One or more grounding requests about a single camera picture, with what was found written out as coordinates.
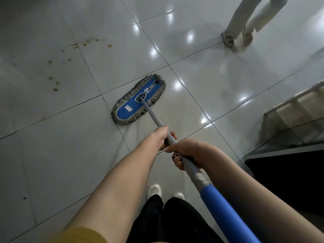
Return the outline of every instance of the mop head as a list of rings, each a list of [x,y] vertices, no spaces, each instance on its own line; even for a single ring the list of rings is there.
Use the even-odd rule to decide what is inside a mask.
[[[114,105],[111,111],[113,120],[122,125],[136,121],[146,113],[140,97],[144,98],[148,106],[152,106],[164,92],[165,86],[165,81],[160,75],[144,77]]]

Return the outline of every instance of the mop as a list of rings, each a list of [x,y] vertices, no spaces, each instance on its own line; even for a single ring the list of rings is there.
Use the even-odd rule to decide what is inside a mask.
[[[144,77],[133,89],[117,101],[111,111],[113,120],[118,124],[129,124],[148,112],[158,127],[164,125],[154,114],[152,106],[162,95],[166,83],[161,76],[154,74]],[[169,145],[177,141],[168,132]],[[194,164],[192,158],[176,153],[181,159],[184,170],[200,193],[209,212],[230,243],[260,243],[249,227],[243,222],[233,207],[211,184]]]

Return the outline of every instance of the person's left hand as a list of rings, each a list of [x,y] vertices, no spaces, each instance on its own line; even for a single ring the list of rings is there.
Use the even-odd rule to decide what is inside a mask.
[[[167,148],[169,146],[166,138],[167,138],[167,134],[168,134],[168,129],[169,126],[166,125],[164,127],[159,127],[157,128],[154,133],[152,135],[155,136],[155,138],[157,138],[157,141],[159,142],[159,146],[160,146],[160,151],[164,150],[165,148]],[[178,137],[176,136],[176,133],[171,131],[170,134],[175,138],[178,139]]]

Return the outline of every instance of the yellow sleeve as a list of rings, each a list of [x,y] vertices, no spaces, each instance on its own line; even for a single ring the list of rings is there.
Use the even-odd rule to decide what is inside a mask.
[[[107,243],[98,232],[84,227],[64,230],[48,243]]]

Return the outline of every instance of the leg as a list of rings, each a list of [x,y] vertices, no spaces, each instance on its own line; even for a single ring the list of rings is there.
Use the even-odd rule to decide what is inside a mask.
[[[226,28],[228,36],[232,36],[234,39],[238,37],[260,2],[261,0],[242,0]]]
[[[159,195],[151,196],[134,221],[127,243],[150,243],[164,240],[161,227],[163,202]]]
[[[173,197],[165,204],[162,226],[166,230],[166,241],[170,243],[223,243],[199,212],[188,202],[179,198]]]
[[[287,4],[288,0],[270,0],[261,11],[249,21],[246,26],[247,33],[254,29],[258,32],[272,20],[277,13]]]

